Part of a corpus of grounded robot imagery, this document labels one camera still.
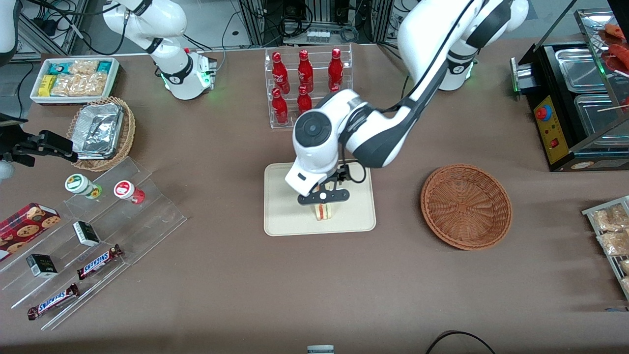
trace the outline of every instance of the yellow control panel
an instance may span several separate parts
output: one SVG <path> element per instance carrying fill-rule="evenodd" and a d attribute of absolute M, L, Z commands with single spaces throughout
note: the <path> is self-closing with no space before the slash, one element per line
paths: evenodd
<path fill-rule="evenodd" d="M 546 97 L 535 107 L 533 114 L 535 115 L 537 127 L 540 129 L 548 161 L 552 164 L 556 163 L 559 159 L 568 155 L 569 149 L 550 96 Z"/>

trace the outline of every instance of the coca-cola bottle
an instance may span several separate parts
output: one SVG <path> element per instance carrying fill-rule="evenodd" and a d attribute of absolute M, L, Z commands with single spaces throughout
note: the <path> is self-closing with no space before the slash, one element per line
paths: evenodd
<path fill-rule="evenodd" d="M 286 100 L 282 97 L 282 92 L 279 88 L 273 88 L 271 93 L 273 94 L 271 105 L 273 106 L 273 114 L 276 116 L 277 123 L 279 125 L 286 125 L 288 123 L 288 106 L 286 105 Z"/>
<path fill-rule="evenodd" d="M 271 57 L 273 58 L 273 81 L 283 94 L 288 94 L 291 92 L 291 85 L 288 83 L 288 70 L 282 63 L 282 55 L 274 52 Z"/>
<path fill-rule="evenodd" d="M 343 84 L 343 62 L 341 61 L 341 50 L 332 49 L 332 60 L 328 66 L 328 87 L 332 90 L 335 85 L 339 88 Z"/>
<path fill-rule="evenodd" d="M 308 94 L 306 86 L 301 85 L 299 87 L 299 97 L 297 97 L 297 105 L 299 107 L 299 115 L 302 115 L 305 111 L 313 109 L 313 100 Z"/>
<path fill-rule="evenodd" d="M 306 87 L 308 92 L 312 92 L 315 88 L 315 75 L 313 74 L 313 65 L 308 59 L 308 51 L 303 49 L 299 51 L 299 84 Z"/>

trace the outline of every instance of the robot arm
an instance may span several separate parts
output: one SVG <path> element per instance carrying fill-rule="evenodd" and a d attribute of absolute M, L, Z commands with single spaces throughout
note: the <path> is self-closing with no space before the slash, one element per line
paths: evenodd
<path fill-rule="evenodd" d="M 512 11 L 518 16 L 512 17 Z M 388 110 L 377 110 L 346 89 L 329 94 L 297 120 L 292 135 L 297 158 L 286 182 L 301 195 L 299 202 L 339 202 L 349 197 L 335 193 L 331 199 L 323 185 L 331 178 L 350 179 L 347 166 L 337 171 L 339 144 L 365 167 L 391 163 L 440 85 L 454 89 L 463 84 L 467 71 L 453 70 L 460 65 L 451 64 L 462 55 L 452 50 L 469 52 L 471 59 L 466 60 L 471 62 L 481 47 L 508 28 L 517 28 L 526 18 L 524 11 L 528 12 L 527 0 L 420 1 L 398 32 L 401 57 L 415 82 L 405 98 Z M 388 118 L 382 114 L 386 111 L 397 113 Z M 317 187 L 324 193 L 311 195 Z"/>
<path fill-rule="evenodd" d="M 112 31 L 124 35 L 151 55 L 162 72 L 166 88 L 180 100 L 190 100 L 213 88 L 216 61 L 187 53 L 174 37 L 186 32 L 184 10 L 171 0 L 108 1 L 103 14 Z"/>

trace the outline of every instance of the brown tablecloth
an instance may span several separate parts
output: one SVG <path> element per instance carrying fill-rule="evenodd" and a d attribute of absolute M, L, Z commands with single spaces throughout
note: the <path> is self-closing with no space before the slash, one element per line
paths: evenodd
<path fill-rule="evenodd" d="M 398 158 L 372 171 L 373 231 L 291 237 L 263 230 L 264 169 L 294 159 L 290 131 L 269 128 L 264 50 L 229 52 L 216 89 L 192 101 L 164 89 L 149 56 L 118 57 L 116 95 L 137 119 L 131 156 L 189 220 L 54 331 L 0 299 L 1 351 L 418 353 L 448 329 L 501 353 L 629 351 L 629 314 L 604 312 L 626 302 L 581 215 L 629 194 L 629 173 L 548 172 L 526 101 L 509 96 L 508 59 L 531 42 L 484 49 L 465 86 L 438 93 Z M 375 45 L 353 48 L 354 90 L 396 102 L 402 64 Z M 64 134 L 76 109 L 33 105 L 26 130 Z M 456 250 L 423 221 L 422 183 L 451 163 L 485 169 L 509 193 L 513 226 L 495 248 Z M 0 185 L 0 217 L 69 198 L 74 172 L 54 157 L 17 166 Z M 447 342 L 442 353 L 483 352 Z"/>

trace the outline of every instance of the wicker basket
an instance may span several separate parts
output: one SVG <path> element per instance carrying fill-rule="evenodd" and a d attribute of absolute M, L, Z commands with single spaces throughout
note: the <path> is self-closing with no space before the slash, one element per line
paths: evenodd
<path fill-rule="evenodd" d="M 125 110 L 122 127 L 120 128 L 120 137 L 118 138 L 116 154 L 108 160 L 78 160 L 76 163 L 73 163 L 73 165 L 77 168 L 88 169 L 92 172 L 103 172 L 117 165 L 127 155 L 129 155 L 131 145 L 133 145 L 133 134 L 135 134 L 135 117 L 133 116 L 133 112 L 123 100 L 116 97 L 107 97 L 102 100 L 90 102 L 88 105 L 96 106 L 105 105 L 106 103 L 116 103 L 117 105 L 122 106 Z M 74 119 L 70 124 L 70 129 L 68 129 L 68 134 L 66 134 L 68 139 L 72 137 L 74 125 L 76 124 L 78 117 L 79 112 L 74 115 Z"/>
<path fill-rule="evenodd" d="M 444 166 L 421 189 L 421 212 L 430 229 L 460 249 L 485 249 L 511 227 L 511 202 L 500 183 L 468 164 Z"/>

